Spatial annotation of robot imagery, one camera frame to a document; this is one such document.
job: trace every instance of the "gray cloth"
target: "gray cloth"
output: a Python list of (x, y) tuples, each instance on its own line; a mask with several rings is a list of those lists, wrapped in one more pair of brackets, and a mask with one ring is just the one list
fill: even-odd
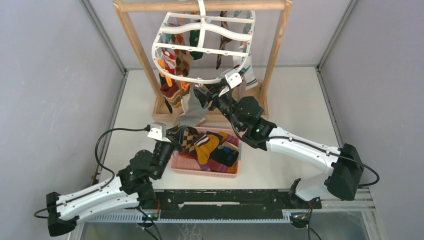
[(187, 102), (187, 111), (178, 117), (178, 125), (194, 127), (196, 126), (208, 112), (208, 108), (203, 109), (199, 100), (196, 98), (193, 92), (193, 87), (190, 87), (190, 95)]

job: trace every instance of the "wooden frame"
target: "wooden frame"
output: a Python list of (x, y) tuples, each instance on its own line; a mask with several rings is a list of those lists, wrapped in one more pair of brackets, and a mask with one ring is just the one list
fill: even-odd
[[(291, 0), (209, 0), (204, 3), (206, 11), (246, 11), (246, 10), (280, 10), (277, 28), (272, 42), (271, 53), (269, 54), (268, 64), (266, 67), (263, 82), (258, 86), (251, 88), (245, 92), (245, 96), (254, 96), (259, 105), (264, 109), (262, 117), (268, 118), (268, 102), (267, 90), (270, 85), (271, 76), (273, 74), (274, 65), (280, 50), (281, 41), (283, 39), (284, 30), (286, 29), (287, 20), (289, 18), (292, 7)], [(156, 95), (156, 102), (153, 109), (153, 119), (158, 122), (172, 122), (174, 116), (168, 112), (164, 103), (164, 97), (161, 94), (157, 76), (153, 72), (149, 59), (143, 48), (142, 42), (134, 27), (133, 21), (129, 13), (140, 12), (191, 12), (199, 11), (197, 1), (175, 1), (175, 2), (124, 2), (123, 0), (113, 0), (113, 7), (122, 23), (122, 27), (134, 48), (140, 64), (147, 76), (147, 79)], [(234, 98), (237, 99), (237, 91), (234, 91)], [(206, 121), (212, 123), (225, 123), (227, 119), (218, 111), (210, 111), (206, 115)]]

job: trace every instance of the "plastic basket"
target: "plastic basket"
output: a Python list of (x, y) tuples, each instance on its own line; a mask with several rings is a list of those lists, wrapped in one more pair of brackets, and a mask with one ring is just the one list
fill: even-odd
[[(235, 138), (237, 136), (234, 134), (232, 129), (227, 128), (213, 128), (213, 127), (195, 127), (197, 131), (206, 133), (206, 132), (212, 132), (212, 133), (219, 133), (224, 132), (227, 133)], [(169, 167), (176, 172), (177, 174), (190, 174), (190, 175), (198, 175), (198, 176), (207, 176), (207, 177), (217, 177), (217, 178), (228, 178), (228, 179), (234, 179), (237, 177), (237, 175), (240, 173), (241, 168), (241, 158), (242, 158), (242, 141), (238, 139), (238, 159), (235, 162), (237, 165), (237, 172), (236, 173), (226, 173), (226, 172), (213, 172), (210, 170), (202, 171), (199, 163), (195, 159), (189, 159), (184, 158), (180, 155), (178, 155), (178, 152), (176, 151), (170, 161)]]

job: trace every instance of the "white table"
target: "white table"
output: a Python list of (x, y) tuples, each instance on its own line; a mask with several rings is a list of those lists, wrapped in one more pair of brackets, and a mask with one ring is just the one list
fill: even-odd
[[(214, 69), (192, 69), (191, 74)], [(254, 68), (263, 78), (265, 68)], [(142, 70), (129, 72), (116, 117), (115, 128), (144, 128), (152, 118), (155, 94)], [(276, 67), (268, 89), (269, 120), (298, 136), (326, 145), (337, 146), (336, 135), (313, 67)], [(228, 123), (206, 124), (229, 128)], [(105, 166), (115, 172), (143, 149), (153, 151), (155, 141), (146, 132), (114, 132), (110, 139)], [(159, 189), (288, 189), (297, 178), (309, 178), (320, 172), (296, 158), (253, 149), (243, 144), (240, 175), (234, 179), (177, 174), (167, 167)], [(110, 177), (104, 171), (100, 180)]]

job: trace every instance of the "white wall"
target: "white wall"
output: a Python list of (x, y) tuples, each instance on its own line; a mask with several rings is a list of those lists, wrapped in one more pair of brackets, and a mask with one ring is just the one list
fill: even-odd
[[(163, 1), (173, 2), (176, 0), (138, 0), (137, 2)], [(276, 64), (317, 65), (349, 1), (294, 0)], [(112, 1), (91, 0), (91, 2), (125, 67), (141, 68), (133, 47), (113, 9)], [(219, 15), (219, 12), (208, 14)], [(279, 14), (279, 11), (256, 12), (256, 27), (251, 47), (254, 65), (266, 65), (268, 63)], [(150, 56), (153, 40), (164, 20), (165, 13), (142, 12), (131, 13), (130, 16), (144, 49)], [(235, 25), (230, 23), (229, 28), (233, 31), (238, 29), (238, 32), (241, 32), (243, 26), (235, 28)], [(233, 41), (227, 44), (225, 49), (233, 50), (239, 44)], [(205, 45), (217, 49), (220, 45), (220, 36), (211, 34), (206, 39)], [(222, 59), (222, 66), (233, 66), (231, 57), (223, 57)], [(206, 54), (202, 59), (194, 61), (192, 66), (211, 67), (216, 65), (216, 61), (216, 55)]]
[(121, 73), (79, 1), (0, 11), (0, 238), (49, 239), (32, 215), (90, 183)]
[(423, 10), (359, 1), (323, 70), (345, 142), (381, 175), (371, 194), (389, 240), (423, 237)]

